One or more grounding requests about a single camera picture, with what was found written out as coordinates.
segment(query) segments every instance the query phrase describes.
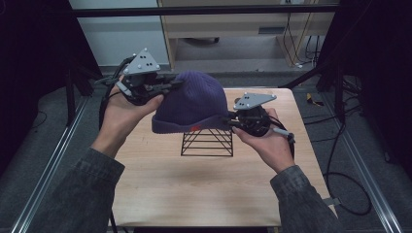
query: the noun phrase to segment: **person's arm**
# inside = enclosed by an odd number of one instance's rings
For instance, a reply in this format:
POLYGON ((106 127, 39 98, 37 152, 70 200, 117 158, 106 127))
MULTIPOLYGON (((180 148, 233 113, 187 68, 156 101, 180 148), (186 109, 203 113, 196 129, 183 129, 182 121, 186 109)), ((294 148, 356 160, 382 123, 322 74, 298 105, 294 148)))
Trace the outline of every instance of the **person's arm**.
POLYGON ((108 103, 100 132, 86 154, 44 199, 29 232, 106 232, 115 187, 124 166, 114 158, 147 114, 157 109, 159 95, 144 106, 134 106, 121 95, 108 103))
MULTIPOLYGON (((267 112, 278 118, 274 109, 267 112)), ((343 232, 335 214, 324 203, 300 168, 294 164, 287 139, 272 130, 254 137, 233 128, 242 142, 251 146, 276 173, 270 184, 279 200, 284 232, 343 232)))

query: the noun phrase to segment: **tabletop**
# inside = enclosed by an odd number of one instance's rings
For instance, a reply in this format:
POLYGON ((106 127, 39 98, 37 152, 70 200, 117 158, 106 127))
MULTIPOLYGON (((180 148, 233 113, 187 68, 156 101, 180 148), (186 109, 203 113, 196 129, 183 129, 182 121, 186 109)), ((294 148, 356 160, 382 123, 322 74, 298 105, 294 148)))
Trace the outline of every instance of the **tabletop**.
MULTIPOLYGON (((315 153, 293 94, 283 88, 224 90, 227 106, 244 92, 275 94, 275 108, 296 143, 295 163, 323 198, 328 197, 315 153)), ((121 147, 125 170, 116 188, 113 213, 122 226, 279 226, 276 173, 233 134, 233 156, 181 156, 183 134, 155 134, 146 116, 121 147)))

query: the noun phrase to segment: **human hand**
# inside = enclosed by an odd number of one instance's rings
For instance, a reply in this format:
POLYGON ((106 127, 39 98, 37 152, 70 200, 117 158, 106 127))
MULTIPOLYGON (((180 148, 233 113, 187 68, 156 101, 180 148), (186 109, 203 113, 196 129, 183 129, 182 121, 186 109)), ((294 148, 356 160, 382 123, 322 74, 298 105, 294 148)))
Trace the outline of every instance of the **human hand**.
POLYGON ((139 121, 155 111, 163 100, 163 95, 151 99, 146 105, 135 106, 128 102, 114 86, 104 114, 103 124, 91 147, 108 156, 115 157, 127 136, 139 121))
MULTIPOLYGON (((266 111, 270 116, 278 118, 274 109, 266 111)), ((243 143, 251 146, 276 173, 279 174, 294 165, 291 149, 285 136, 275 133, 273 130, 269 130, 262 137, 252 136, 236 127, 233 127, 233 131, 243 143)))

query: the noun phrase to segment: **gray sleeve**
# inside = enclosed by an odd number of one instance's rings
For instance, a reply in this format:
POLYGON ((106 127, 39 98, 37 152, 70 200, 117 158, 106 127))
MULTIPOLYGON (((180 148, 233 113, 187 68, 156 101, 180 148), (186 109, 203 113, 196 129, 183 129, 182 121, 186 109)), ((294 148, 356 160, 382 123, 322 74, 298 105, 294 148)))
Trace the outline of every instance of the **gray sleeve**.
POLYGON ((115 159, 88 149, 43 200, 28 232, 106 232, 123 170, 115 159))
POLYGON ((298 166, 282 171, 270 184, 279 200, 283 232, 344 231, 298 166))

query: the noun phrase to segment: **wire frame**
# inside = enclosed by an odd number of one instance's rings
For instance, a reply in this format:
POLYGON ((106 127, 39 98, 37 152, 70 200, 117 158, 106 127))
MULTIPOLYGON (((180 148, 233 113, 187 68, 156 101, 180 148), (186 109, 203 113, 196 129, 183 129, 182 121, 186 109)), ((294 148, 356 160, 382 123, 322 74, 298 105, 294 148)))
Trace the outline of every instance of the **wire frame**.
POLYGON ((184 133, 181 156, 233 156, 232 132, 203 129, 184 133))

